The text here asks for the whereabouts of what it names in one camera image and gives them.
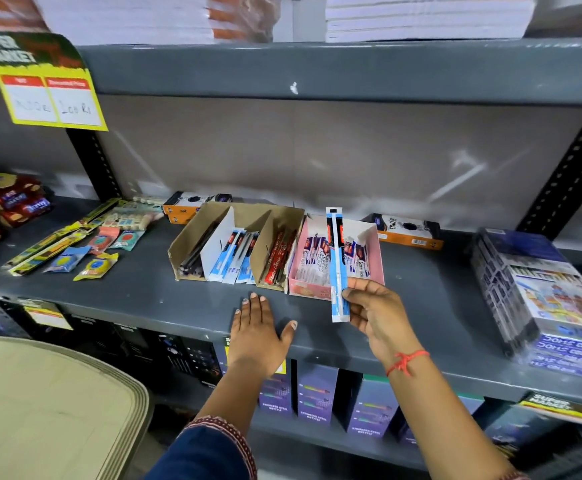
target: metal shelf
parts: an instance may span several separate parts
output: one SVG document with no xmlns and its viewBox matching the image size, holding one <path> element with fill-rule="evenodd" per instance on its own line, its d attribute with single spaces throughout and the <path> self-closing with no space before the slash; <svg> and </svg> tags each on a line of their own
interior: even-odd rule
<svg viewBox="0 0 582 480">
<path fill-rule="evenodd" d="M 155 401 L 167 406 L 199 410 L 210 395 L 211 389 L 201 385 L 197 379 L 174 373 L 170 388 L 167 392 L 155 394 Z M 297 416 L 289 418 L 256 408 L 251 428 L 402 467 L 427 469 L 420 449 L 414 445 L 399 444 L 391 431 L 381 440 L 347 435 L 335 417 L 329 425 L 315 424 Z"/>
<path fill-rule="evenodd" d="M 582 105 L 582 38 L 78 49 L 100 94 Z"/>
<path fill-rule="evenodd" d="M 13 232 L 0 264 L 57 227 L 82 217 L 94 201 L 56 199 L 57 208 Z M 100 280 L 73 282 L 77 273 L 15 278 L 0 272 L 0 298 L 46 299 L 67 312 L 202 340 L 228 335 L 234 309 L 252 290 L 271 301 L 277 325 L 299 322 L 289 357 L 351 371 L 382 374 L 367 339 L 333 324 L 328 301 L 288 296 L 247 285 L 176 282 L 167 248 L 182 227 L 159 221 L 135 249 L 120 252 Z M 582 402 L 582 378 L 511 362 L 501 352 L 494 320 L 463 255 L 468 234 L 445 233 L 442 251 L 382 244 L 386 285 L 396 290 L 423 346 L 458 392 L 519 401 L 529 390 Z M 582 253 L 571 257 L 582 263 Z"/>
</svg>

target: supermarket sign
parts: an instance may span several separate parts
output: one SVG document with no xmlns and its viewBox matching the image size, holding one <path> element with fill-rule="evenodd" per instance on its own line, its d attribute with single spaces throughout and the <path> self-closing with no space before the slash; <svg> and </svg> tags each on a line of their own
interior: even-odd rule
<svg viewBox="0 0 582 480">
<path fill-rule="evenodd" d="M 15 124 L 108 131 L 90 72 L 61 35 L 0 32 L 0 90 Z"/>
</svg>

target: red string bracelet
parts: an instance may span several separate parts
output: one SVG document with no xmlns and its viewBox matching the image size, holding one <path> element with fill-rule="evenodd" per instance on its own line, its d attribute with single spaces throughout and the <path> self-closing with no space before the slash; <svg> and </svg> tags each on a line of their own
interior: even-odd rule
<svg viewBox="0 0 582 480">
<path fill-rule="evenodd" d="M 407 365 L 411 360 L 415 359 L 415 357 L 420 357 L 421 355 L 431 356 L 431 354 L 425 350 L 418 350 L 411 355 L 398 352 L 395 356 L 399 357 L 400 359 L 398 362 L 389 367 L 389 369 L 386 371 L 386 376 L 388 377 L 391 372 L 393 372 L 395 369 L 398 369 L 399 371 L 404 372 L 407 377 L 411 377 L 411 374 L 409 374 L 409 370 L 407 369 Z"/>
</svg>

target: person's left hand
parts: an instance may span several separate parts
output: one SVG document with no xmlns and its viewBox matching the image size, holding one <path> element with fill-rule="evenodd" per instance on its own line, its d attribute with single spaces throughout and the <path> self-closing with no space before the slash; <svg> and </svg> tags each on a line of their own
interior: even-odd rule
<svg viewBox="0 0 582 480">
<path fill-rule="evenodd" d="M 228 366 L 247 365 L 271 377 L 286 358 L 296 328 L 296 321 L 288 322 L 278 339 L 268 299 L 251 293 L 233 317 Z"/>
</svg>

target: rounded beige surface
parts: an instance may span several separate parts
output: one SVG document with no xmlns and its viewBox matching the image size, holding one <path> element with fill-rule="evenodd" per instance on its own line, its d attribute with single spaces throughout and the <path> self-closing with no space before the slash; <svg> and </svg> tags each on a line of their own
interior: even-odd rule
<svg viewBox="0 0 582 480">
<path fill-rule="evenodd" d="M 151 411 L 146 387 L 108 364 L 0 337 L 0 479 L 117 479 Z"/>
</svg>

